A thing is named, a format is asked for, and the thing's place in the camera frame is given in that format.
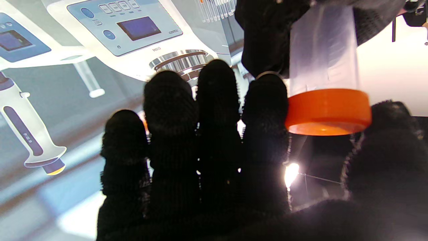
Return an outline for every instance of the blue screen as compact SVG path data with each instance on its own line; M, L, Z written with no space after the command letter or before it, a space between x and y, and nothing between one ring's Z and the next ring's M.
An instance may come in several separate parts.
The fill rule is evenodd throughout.
M158 33L159 28L149 17L137 18L117 23L132 41L143 39Z
M32 44L15 30L0 33L0 46L7 51L20 49L30 45Z

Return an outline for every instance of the black glove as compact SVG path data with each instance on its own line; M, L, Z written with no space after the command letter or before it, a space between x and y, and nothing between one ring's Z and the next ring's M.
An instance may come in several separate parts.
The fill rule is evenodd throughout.
M244 30L242 64L253 75L275 71L289 77L292 24L309 9L311 0L238 0L236 21ZM357 43L361 45L388 26L406 0L317 0L318 4L354 7Z
M242 139L236 80L220 60L201 71L196 102L172 72L157 74L144 97L149 144L131 111L106 124L107 197L97 240L360 241L426 231L428 154L399 102L373 107L373 124L344 165L351 198L290 213L283 166L288 101L278 76L250 84ZM155 169L151 183L146 157Z

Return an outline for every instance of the button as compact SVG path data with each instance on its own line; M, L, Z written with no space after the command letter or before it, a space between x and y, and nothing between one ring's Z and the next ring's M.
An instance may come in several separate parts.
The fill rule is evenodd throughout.
M112 33L112 32L110 32L110 31L108 31L108 30L104 30L104 35L108 38L108 39L111 39L111 40L113 40L113 39L115 39L116 38L116 36L114 36L114 34Z
M103 23L101 23L101 21L100 20L93 20L92 21L95 25L102 25Z
M131 4L131 6L133 8L139 8L140 6L138 5L138 3L135 0L128 0L129 4Z
M86 9L86 8L82 8L81 9L82 13L88 17L88 18L93 18L95 15L91 12L91 10Z
M110 8L112 8L115 12L120 12L122 9L116 3L109 3Z
M28 98L30 96L30 93L28 92L19 92L19 95L21 96L21 98Z
M131 9L131 7L125 1L120 1L117 3L123 8L123 10L130 10Z
M107 6L107 5L100 5L99 6L101 10L103 10L103 12L105 13L112 13L113 11Z

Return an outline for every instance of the translucent container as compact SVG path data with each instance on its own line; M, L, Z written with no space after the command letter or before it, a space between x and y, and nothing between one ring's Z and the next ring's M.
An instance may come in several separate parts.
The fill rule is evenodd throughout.
M291 30L287 129L312 136L363 131L372 113L359 87L352 7L312 7Z

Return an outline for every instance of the lab equipment illustration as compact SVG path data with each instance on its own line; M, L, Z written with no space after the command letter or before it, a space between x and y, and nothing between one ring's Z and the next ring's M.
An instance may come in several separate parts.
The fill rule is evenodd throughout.
M52 142L29 96L30 93L22 92L12 79L0 72L0 112L30 154L24 166L42 167L48 175L56 175L65 169L60 158L67 148Z
M78 63L93 55L53 18L42 2L0 0L0 71Z
M218 47L221 45L218 39L202 42L172 0L43 0L43 3L49 14L104 64L142 81L148 81L161 70L171 70L194 86L209 60L226 58L230 62L227 46L220 46L225 49L220 55L220 51L207 46ZM194 15L194 19L200 19L197 8L195 3L191 11L183 8L186 17Z
M202 22L210 23L232 16L236 10L235 0L195 0L199 5Z

